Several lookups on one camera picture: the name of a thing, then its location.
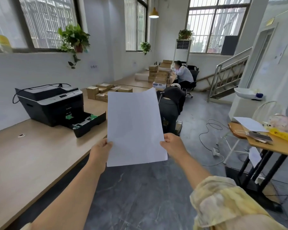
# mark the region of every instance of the person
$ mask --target person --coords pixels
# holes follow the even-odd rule
[[[177,79],[174,80],[173,83],[180,84],[181,88],[189,88],[190,83],[194,81],[192,73],[190,70],[182,65],[180,60],[175,61],[174,63],[174,71],[176,72]]]
[[[170,87],[166,87],[163,92],[157,91],[157,97],[159,100],[161,121],[162,123],[163,119],[168,121],[166,127],[162,125],[163,133],[176,134],[176,121],[183,109],[185,92],[179,84],[174,83]]]
[[[186,150],[180,137],[164,134],[160,145],[184,171],[198,215],[194,230],[284,230],[230,178],[212,176]],[[82,230],[104,172],[112,142],[102,139],[91,149],[88,162],[65,190],[22,230]]]

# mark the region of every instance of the printer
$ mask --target printer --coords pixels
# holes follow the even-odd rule
[[[106,112],[100,116],[84,112],[83,93],[78,88],[43,85],[15,90],[30,118],[50,127],[62,125],[73,129],[76,137],[106,121]]]

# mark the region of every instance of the window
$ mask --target window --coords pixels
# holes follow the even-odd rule
[[[62,42],[58,28],[77,25],[76,6],[74,0],[0,0],[0,35],[15,51],[55,50]]]
[[[126,51],[139,51],[146,41],[147,8],[147,0],[125,0]]]
[[[221,53],[225,36],[240,35],[250,0],[190,0],[191,52]]]

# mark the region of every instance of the staircase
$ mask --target staircase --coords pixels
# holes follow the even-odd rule
[[[234,88],[238,87],[251,50],[252,47],[220,63],[216,66],[214,74],[197,80],[198,82],[206,79],[210,85],[201,90],[210,90],[207,102],[210,101],[210,98],[220,99],[234,93]]]

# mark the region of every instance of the metal handrail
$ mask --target metal handrail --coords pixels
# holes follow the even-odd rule
[[[215,90],[216,90],[217,88],[224,87],[225,85],[231,84],[231,83],[233,83],[233,82],[235,82],[235,81],[237,81],[237,80],[240,79],[241,68],[242,68],[242,66],[244,65],[244,63],[241,63],[241,62],[242,62],[242,61],[247,61],[248,58],[249,58],[249,55],[246,56],[246,57],[244,57],[244,58],[242,58],[242,59],[240,59],[240,60],[238,60],[238,61],[235,61],[235,62],[231,63],[230,65],[226,66],[225,68],[222,68],[222,66],[223,66],[226,62],[228,62],[228,61],[230,61],[230,60],[232,60],[232,59],[235,59],[235,58],[237,58],[238,56],[240,56],[240,55],[242,55],[242,54],[245,54],[246,52],[249,52],[249,51],[251,51],[251,50],[252,50],[252,47],[250,47],[249,49],[247,49],[247,50],[245,50],[245,51],[242,51],[241,53],[239,53],[239,54],[237,54],[237,55],[229,58],[228,60],[225,60],[224,62],[222,62],[222,63],[220,63],[220,64],[218,64],[218,65],[216,66],[216,69],[215,69],[215,73],[214,73],[214,76],[213,76],[213,81],[212,81],[212,83],[211,83],[211,88],[210,88],[210,92],[209,92],[209,96],[208,96],[207,102],[209,102],[210,97],[211,97],[211,95],[212,95],[212,92],[213,92],[213,95],[215,94]],[[233,75],[233,76],[232,76],[232,79],[231,79],[231,82],[227,83],[227,82],[228,82],[228,78],[229,78],[229,76],[230,76],[230,71],[232,70],[232,68],[233,68],[234,65],[237,65],[237,66],[240,65],[239,73],[237,74],[238,77],[237,77],[237,79],[233,80],[233,77],[234,77],[234,75]],[[227,68],[230,68],[230,67],[231,67],[231,69],[228,70],[228,75],[227,75],[226,83],[222,85],[222,82],[225,80],[224,77],[225,77],[226,69],[227,69]],[[222,73],[222,70],[224,70],[224,73],[223,73],[223,77],[220,78],[220,75],[221,75],[221,73]],[[220,82],[219,82],[220,84],[219,84],[219,87],[217,87],[218,79],[219,79],[219,78],[220,78]]]

